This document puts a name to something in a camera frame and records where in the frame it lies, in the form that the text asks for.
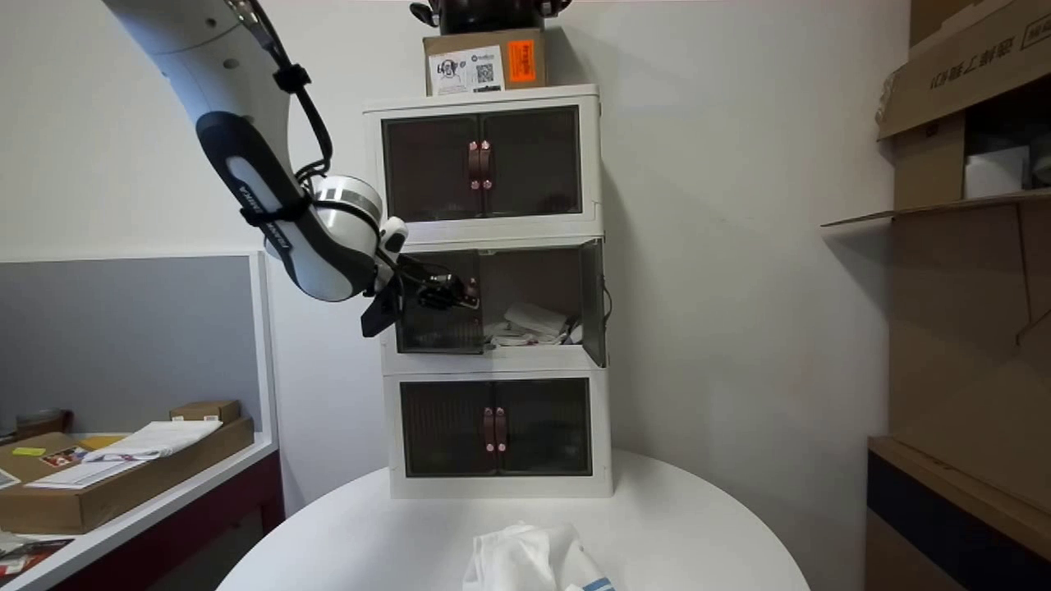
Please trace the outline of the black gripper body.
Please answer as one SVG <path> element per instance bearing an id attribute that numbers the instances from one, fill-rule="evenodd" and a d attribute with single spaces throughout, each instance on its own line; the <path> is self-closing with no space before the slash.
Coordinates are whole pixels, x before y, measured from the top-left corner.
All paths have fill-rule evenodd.
<path id="1" fill-rule="evenodd" d="M 362 315 L 362 336 L 373 338 L 392 329 L 403 315 L 408 296 L 425 296 L 435 288 L 435 272 L 403 254 L 408 223 L 401 216 L 389 216 L 377 228 L 377 280 L 370 288 L 370 306 Z"/>

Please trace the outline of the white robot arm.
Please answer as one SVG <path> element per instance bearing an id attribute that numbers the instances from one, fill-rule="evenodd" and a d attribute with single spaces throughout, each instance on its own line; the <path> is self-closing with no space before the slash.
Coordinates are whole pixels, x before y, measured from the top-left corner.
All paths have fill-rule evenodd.
<path id="1" fill-rule="evenodd" d="M 476 288 L 403 256 L 382 195 L 331 175 L 331 134 L 261 0 L 101 0 L 185 106 L 204 158 L 290 281 L 317 301 L 367 300 L 362 336 L 412 306 L 471 309 Z"/>

